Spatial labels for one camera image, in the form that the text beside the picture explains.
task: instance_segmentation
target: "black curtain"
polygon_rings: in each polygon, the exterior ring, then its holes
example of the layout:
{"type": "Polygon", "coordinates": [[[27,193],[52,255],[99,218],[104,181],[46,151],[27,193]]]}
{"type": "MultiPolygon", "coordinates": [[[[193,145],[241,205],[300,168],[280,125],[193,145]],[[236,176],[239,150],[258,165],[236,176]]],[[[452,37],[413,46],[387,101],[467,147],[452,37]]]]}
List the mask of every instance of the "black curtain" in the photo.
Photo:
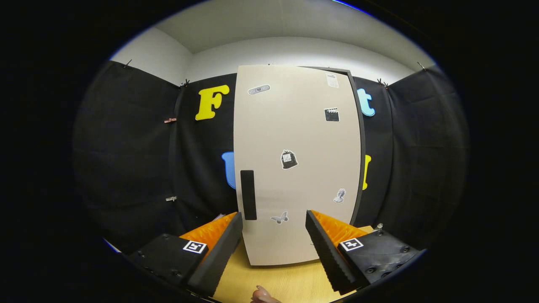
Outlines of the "black curtain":
{"type": "Polygon", "coordinates": [[[236,190],[226,182],[223,153],[233,151],[236,74],[189,83],[182,88],[177,121],[178,204],[191,229],[219,214],[238,211],[236,190]],[[195,120],[202,89],[228,85],[212,119],[195,120]]]}
{"type": "Polygon", "coordinates": [[[393,127],[388,91],[384,85],[371,80],[354,77],[356,88],[370,95],[368,101],[374,115],[363,115],[365,154],[371,157],[367,166],[367,188],[361,194],[360,207],[354,226],[377,224],[376,217],[382,207],[388,189],[393,154],[393,127]]]}
{"type": "Polygon", "coordinates": [[[376,222],[423,249],[460,202],[469,157],[467,122],[455,88],[436,66],[391,84],[388,92],[393,161],[376,222]]]}
{"type": "Polygon", "coordinates": [[[102,235],[131,253],[161,233],[181,235],[169,172],[179,88],[109,61],[88,88],[73,132],[78,192],[102,235]]]}

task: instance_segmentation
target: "finger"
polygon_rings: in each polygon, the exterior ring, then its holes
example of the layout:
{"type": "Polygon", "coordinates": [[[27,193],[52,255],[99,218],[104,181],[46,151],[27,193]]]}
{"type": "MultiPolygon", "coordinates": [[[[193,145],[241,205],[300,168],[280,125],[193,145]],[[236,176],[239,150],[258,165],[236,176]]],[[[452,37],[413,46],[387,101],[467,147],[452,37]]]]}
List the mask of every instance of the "finger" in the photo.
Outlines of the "finger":
{"type": "Polygon", "coordinates": [[[258,297],[255,297],[254,295],[253,295],[253,297],[251,298],[251,300],[253,300],[254,303],[264,303],[264,301],[261,301],[260,299],[258,299],[258,297]]]}
{"type": "Polygon", "coordinates": [[[271,297],[270,293],[265,288],[263,288],[262,286],[257,285],[257,288],[258,288],[258,290],[260,290],[262,292],[263,295],[271,297]]]}
{"type": "Polygon", "coordinates": [[[268,297],[269,295],[270,295],[270,294],[265,293],[265,292],[263,292],[263,291],[261,291],[261,290],[255,290],[255,291],[253,292],[253,297],[254,297],[254,298],[263,297],[263,296],[267,296],[267,297],[268,297]]]}
{"type": "Polygon", "coordinates": [[[260,301],[265,302],[265,303],[281,303],[279,300],[272,297],[263,296],[263,297],[258,297],[258,299],[260,299],[260,301]]]}

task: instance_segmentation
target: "white door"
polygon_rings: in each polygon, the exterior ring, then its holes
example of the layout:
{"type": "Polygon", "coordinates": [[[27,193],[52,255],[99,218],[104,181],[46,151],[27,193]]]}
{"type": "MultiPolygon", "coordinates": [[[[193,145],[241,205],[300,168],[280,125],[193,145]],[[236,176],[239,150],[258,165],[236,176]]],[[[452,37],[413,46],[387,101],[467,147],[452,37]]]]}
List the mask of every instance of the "white door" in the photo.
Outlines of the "white door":
{"type": "Polygon", "coordinates": [[[318,259],[305,229],[306,210],[350,222],[360,140],[347,76],[296,66],[239,66],[234,163],[251,265],[318,259]]]}

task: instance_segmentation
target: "white wall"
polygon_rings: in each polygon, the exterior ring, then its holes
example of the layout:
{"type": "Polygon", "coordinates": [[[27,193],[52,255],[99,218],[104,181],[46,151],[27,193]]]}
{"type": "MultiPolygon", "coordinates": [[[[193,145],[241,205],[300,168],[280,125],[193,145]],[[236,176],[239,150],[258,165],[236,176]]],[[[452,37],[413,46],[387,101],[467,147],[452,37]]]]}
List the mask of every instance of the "white wall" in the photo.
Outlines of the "white wall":
{"type": "Polygon", "coordinates": [[[129,66],[179,86],[189,78],[187,69],[192,56],[173,37],[151,27],[126,44],[111,60],[125,64],[132,59],[129,66]]]}
{"type": "Polygon", "coordinates": [[[191,58],[187,78],[202,80],[238,72],[239,65],[282,64],[350,70],[353,76],[391,84],[414,71],[388,57],[331,40],[270,37],[217,46],[191,58]]]}

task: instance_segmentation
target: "screw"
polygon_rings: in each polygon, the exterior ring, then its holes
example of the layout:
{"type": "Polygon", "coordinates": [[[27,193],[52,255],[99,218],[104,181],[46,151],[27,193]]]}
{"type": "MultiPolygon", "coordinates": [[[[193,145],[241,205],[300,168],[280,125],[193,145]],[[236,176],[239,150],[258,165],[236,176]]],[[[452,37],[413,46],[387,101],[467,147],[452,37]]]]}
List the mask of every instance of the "screw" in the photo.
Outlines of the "screw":
{"type": "Polygon", "coordinates": [[[178,270],[176,269],[171,269],[170,270],[170,274],[172,274],[173,276],[177,276],[177,277],[181,277],[182,276],[182,273],[180,273],[178,270]]]}

